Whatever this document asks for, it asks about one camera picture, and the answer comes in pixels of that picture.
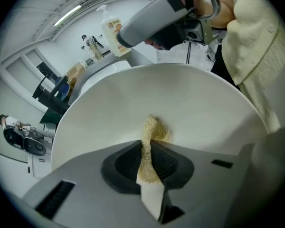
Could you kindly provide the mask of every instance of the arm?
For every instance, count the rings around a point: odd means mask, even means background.
[[[97,39],[94,36],[92,36],[92,37],[93,37],[93,40],[95,41],[95,43],[97,43],[98,42]]]
[[[213,7],[211,2],[205,0],[193,0],[195,7],[195,13],[198,16],[202,15],[210,15],[213,12]],[[221,9],[218,15],[213,18],[211,22],[211,26],[215,28],[226,28],[227,24],[233,20],[235,20],[235,16],[233,13],[233,0],[219,0],[221,4]]]
[[[86,38],[85,38],[85,43],[86,43],[86,45],[89,47],[90,45],[91,45],[91,37],[90,36],[87,36]]]
[[[24,126],[30,126],[30,124],[29,123],[22,123],[21,121],[17,121],[17,123],[16,123],[16,126],[17,127],[24,127]]]

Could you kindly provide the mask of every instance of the dark slot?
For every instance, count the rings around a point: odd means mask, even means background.
[[[228,168],[228,169],[230,169],[233,166],[233,163],[226,162],[226,161],[221,161],[221,160],[214,160],[211,163],[215,164],[215,165],[218,165],[218,166],[221,166],[221,167]]]
[[[182,211],[179,207],[173,206],[168,193],[165,192],[162,199],[161,214],[158,218],[158,221],[161,224],[166,224],[182,216],[183,214],[185,214],[185,212]]]
[[[73,183],[61,181],[38,205],[36,211],[52,219],[74,186]]]

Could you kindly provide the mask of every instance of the person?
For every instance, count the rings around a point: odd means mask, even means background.
[[[91,48],[91,50],[94,52],[95,54],[95,58],[97,61],[101,60],[102,58],[104,58],[104,56],[99,52],[98,48],[97,48],[97,39],[94,36],[86,36],[83,35],[82,40],[85,40],[85,44]]]
[[[197,16],[213,12],[211,2],[193,0]],[[237,86],[275,132],[278,118],[264,90],[285,65],[285,25],[267,0],[220,0],[219,14],[210,20],[215,28],[227,28],[212,72]],[[162,49],[151,40],[146,44]]]
[[[36,140],[43,139],[44,137],[48,138],[54,138],[55,134],[50,133],[41,129],[38,129],[36,127],[32,127],[29,123],[23,123],[19,121],[18,119],[9,116],[9,115],[0,115],[0,125],[2,126],[3,130],[7,126],[14,126],[17,127],[19,130],[21,130],[24,133],[25,137],[31,137]]]

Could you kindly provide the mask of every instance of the black pants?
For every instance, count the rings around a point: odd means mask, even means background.
[[[223,56],[222,56],[222,46],[221,45],[218,46],[217,52],[215,54],[215,63],[213,65],[211,72],[225,79],[227,82],[232,84],[235,88],[237,88],[240,91],[239,87],[234,84],[226,68],[226,65],[224,63]]]

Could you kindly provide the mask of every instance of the hand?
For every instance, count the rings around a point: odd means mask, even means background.
[[[205,14],[205,6],[204,6],[204,0],[193,0],[194,3],[194,10],[193,12],[197,15],[197,16],[202,16]],[[154,41],[147,39],[144,41],[146,45],[151,45],[153,46],[155,49],[158,50],[164,50],[163,47],[161,47],[159,44],[155,43]]]

